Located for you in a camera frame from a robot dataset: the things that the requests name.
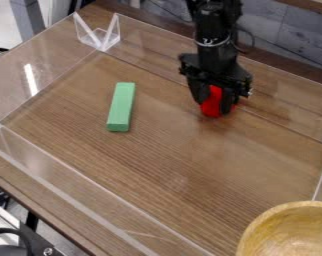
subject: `wooden bowl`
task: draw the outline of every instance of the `wooden bowl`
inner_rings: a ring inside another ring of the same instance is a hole
[[[277,206],[249,226],[237,256],[322,256],[322,202]]]

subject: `green block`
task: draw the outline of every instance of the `green block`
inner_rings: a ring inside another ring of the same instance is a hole
[[[135,83],[116,84],[107,122],[107,129],[111,132],[130,131],[135,89]]]

